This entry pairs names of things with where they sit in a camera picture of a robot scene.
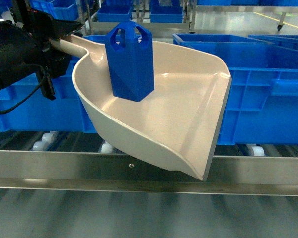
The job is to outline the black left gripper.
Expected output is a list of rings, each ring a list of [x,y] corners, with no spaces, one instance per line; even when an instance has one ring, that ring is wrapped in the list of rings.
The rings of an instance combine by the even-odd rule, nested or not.
[[[82,23],[57,20],[52,15],[35,9],[30,10],[28,14],[30,24],[27,26],[27,31],[42,51],[41,61],[46,72],[46,76],[43,73],[36,73],[40,82],[46,79],[41,86],[41,92],[45,98],[55,100],[52,79],[65,74],[71,56],[54,48],[50,40],[57,41],[81,30]]]

